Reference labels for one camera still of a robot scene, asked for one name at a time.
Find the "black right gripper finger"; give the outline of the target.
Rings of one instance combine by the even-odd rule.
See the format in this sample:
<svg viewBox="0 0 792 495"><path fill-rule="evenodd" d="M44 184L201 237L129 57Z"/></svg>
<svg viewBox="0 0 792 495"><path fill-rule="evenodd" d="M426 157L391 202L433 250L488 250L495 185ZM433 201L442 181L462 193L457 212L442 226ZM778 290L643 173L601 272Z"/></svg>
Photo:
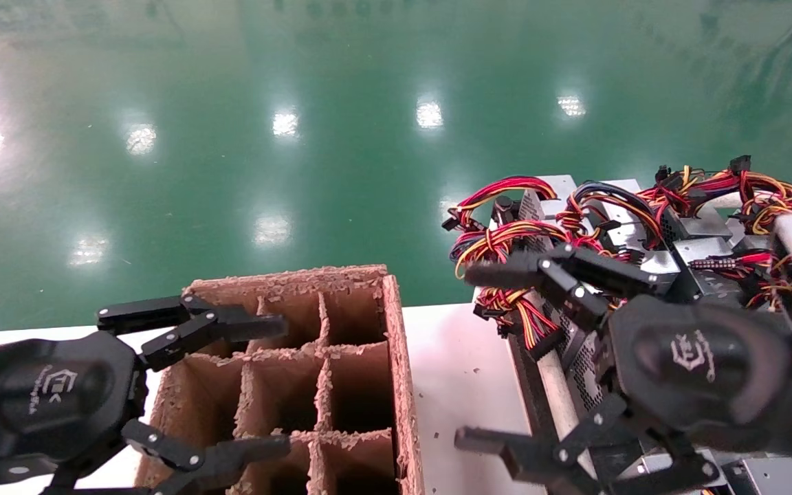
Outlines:
<svg viewBox="0 0 792 495"><path fill-rule="evenodd" d="M579 463L579 457L616 425L640 427L641 435L653 439L669 454L670 466L623 479L591 476ZM464 426L456 430L454 446L462 451L497 455L512 480L541 485L550 494L682 494L702 491L721 475L719 467L696 452L684 433L638 415L620 394L604 397L590 417L581 420L557 443Z"/></svg>
<svg viewBox="0 0 792 495"><path fill-rule="evenodd" d="M572 245L515 251L503 262L474 262L466 267L464 279L472 286L534 289L579 329L603 327L610 313L604 295L631 300L655 295L661 286L657 274Z"/></svg>

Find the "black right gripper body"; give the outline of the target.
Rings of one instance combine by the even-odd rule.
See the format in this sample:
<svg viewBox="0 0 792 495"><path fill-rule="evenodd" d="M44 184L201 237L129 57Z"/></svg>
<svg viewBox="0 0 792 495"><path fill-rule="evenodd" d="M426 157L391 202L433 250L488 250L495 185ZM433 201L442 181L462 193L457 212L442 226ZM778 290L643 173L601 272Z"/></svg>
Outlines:
<svg viewBox="0 0 792 495"><path fill-rule="evenodd" d="M629 409L673 430L751 425L788 379L792 336L774 314L640 296L606 330Z"/></svg>

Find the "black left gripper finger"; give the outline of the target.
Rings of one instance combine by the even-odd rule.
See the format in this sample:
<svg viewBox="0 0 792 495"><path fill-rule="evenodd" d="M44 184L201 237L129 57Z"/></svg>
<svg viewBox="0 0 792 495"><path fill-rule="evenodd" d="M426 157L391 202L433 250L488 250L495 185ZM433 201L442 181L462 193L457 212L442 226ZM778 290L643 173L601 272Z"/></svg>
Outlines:
<svg viewBox="0 0 792 495"><path fill-rule="evenodd" d="M157 459L172 474L154 487L107 487L78 489L78 470L60 467L44 494L204 494L238 483L251 463L286 457L289 436L283 434L223 441L204 450L165 435L160 430L132 419L120 431L132 448Z"/></svg>
<svg viewBox="0 0 792 495"><path fill-rule="evenodd" d="M144 367L160 372L213 342L248 342L288 336L282 314L251 314L243 306L217 306L199 296L170 296L98 310L97 329L113 336L166 329L141 346Z"/></svg>

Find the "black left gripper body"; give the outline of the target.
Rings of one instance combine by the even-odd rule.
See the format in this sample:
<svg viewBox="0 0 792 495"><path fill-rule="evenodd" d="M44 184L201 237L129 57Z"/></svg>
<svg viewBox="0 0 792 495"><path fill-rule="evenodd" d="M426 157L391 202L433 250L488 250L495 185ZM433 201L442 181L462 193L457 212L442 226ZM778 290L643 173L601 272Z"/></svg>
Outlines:
<svg viewBox="0 0 792 495"><path fill-rule="evenodd" d="M126 447L148 392L142 358L106 332L1 344L0 485L94 473Z"/></svg>

